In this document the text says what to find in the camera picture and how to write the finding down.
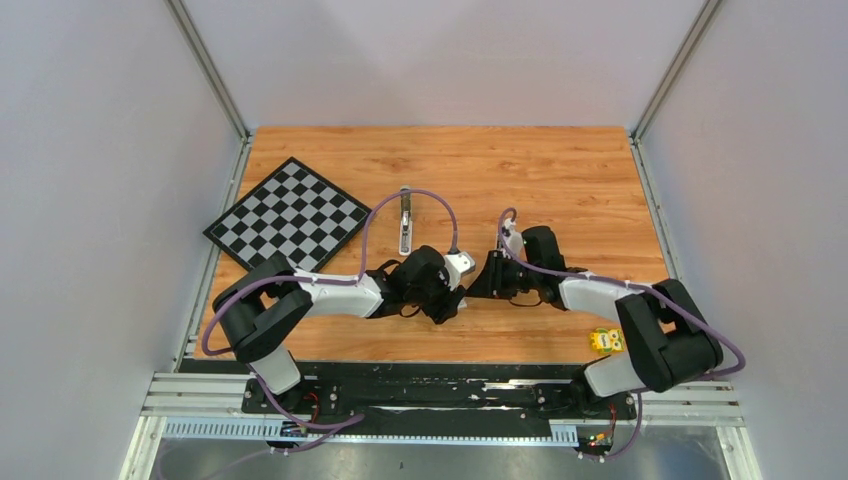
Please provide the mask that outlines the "grey white stapler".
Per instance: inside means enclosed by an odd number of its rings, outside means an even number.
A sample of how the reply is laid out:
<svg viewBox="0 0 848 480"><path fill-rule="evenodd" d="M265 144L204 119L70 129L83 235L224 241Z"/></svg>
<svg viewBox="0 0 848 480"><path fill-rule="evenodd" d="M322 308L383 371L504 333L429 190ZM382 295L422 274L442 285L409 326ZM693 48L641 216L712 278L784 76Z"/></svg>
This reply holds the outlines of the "grey white stapler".
<svg viewBox="0 0 848 480"><path fill-rule="evenodd" d="M400 188L400 228L399 228L399 254L409 256L412 252L412 202L411 187L404 185Z"/></svg>

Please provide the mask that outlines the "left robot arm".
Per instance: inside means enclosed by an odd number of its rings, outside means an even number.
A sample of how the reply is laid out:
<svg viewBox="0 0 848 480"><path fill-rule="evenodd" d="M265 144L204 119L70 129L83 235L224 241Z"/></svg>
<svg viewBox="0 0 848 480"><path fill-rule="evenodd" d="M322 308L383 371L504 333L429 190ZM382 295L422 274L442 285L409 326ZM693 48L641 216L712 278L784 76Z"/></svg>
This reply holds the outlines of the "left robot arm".
<svg viewBox="0 0 848 480"><path fill-rule="evenodd" d="M430 246L360 276L299 270L275 254L214 299L214 318L236 359L264 380L271 404L293 413L307 389L284 340L303 319L383 318L411 308L442 324L457 315L466 292L461 282L475 268L466 252L442 255Z"/></svg>

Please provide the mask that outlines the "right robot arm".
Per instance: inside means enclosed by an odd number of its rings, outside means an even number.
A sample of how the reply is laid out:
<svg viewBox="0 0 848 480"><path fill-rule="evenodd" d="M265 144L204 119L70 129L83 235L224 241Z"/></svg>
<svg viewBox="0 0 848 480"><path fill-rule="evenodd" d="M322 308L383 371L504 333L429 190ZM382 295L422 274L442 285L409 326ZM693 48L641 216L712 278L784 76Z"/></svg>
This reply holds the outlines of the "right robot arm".
<svg viewBox="0 0 848 480"><path fill-rule="evenodd" d="M468 296L511 300L534 291L559 310L590 313L620 326L625 352L582 366L571 382L571 403L580 415L598 416L619 393L667 391L723 362L719 341L705 331L680 281L633 284L567 267L547 226L518 233L506 224L501 235Z"/></svg>

